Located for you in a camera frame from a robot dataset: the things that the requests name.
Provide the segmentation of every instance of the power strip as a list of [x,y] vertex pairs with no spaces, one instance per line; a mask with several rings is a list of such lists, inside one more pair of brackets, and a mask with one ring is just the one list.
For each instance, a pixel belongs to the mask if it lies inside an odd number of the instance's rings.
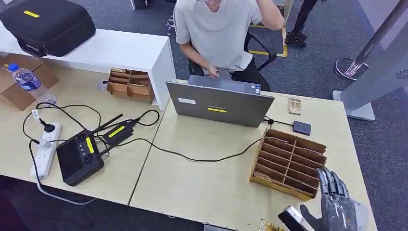
[[[42,134],[42,139],[47,141],[55,141],[60,138],[61,134],[61,124],[52,123],[55,126],[54,131],[45,132]],[[51,171],[52,162],[54,161],[55,151],[57,150],[58,141],[51,142],[51,148],[38,147],[37,154],[35,156],[35,161],[37,164],[38,177],[40,179],[47,178],[48,174]],[[30,176],[36,176],[36,170],[34,164],[31,167]]]

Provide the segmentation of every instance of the water bottle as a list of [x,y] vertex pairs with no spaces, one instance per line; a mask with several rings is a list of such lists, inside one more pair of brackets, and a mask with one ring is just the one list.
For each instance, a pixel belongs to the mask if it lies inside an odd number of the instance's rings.
[[20,68],[17,64],[9,64],[7,68],[12,73],[15,82],[39,103],[56,103],[55,95],[31,71]]

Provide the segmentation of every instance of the bottle cap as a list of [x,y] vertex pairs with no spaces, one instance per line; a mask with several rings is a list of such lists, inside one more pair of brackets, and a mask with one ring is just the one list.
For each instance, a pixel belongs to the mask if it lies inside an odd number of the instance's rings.
[[9,71],[16,71],[20,67],[17,64],[9,64],[9,66],[7,68],[9,69]]

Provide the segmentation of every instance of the wooden organizer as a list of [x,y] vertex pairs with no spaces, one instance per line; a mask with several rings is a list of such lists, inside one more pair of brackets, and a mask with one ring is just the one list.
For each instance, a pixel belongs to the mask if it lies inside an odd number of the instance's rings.
[[146,72],[111,70],[106,88],[111,95],[119,98],[130,98],[152,102],[154,92]]
[[326,146],[278,130],[267,129],[249,180],[307,201],[316,197]]

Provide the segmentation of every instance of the man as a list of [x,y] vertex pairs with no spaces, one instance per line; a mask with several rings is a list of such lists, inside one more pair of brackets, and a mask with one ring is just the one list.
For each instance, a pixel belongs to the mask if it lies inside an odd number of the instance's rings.
[[283,27],[272,0],[178,0],[173,16],[181,52],[201,66],[203,75],[218,77],[217,70],[228,69],[232,80],[270,91],[243,45],[250,23],[262,22],[271,30]]

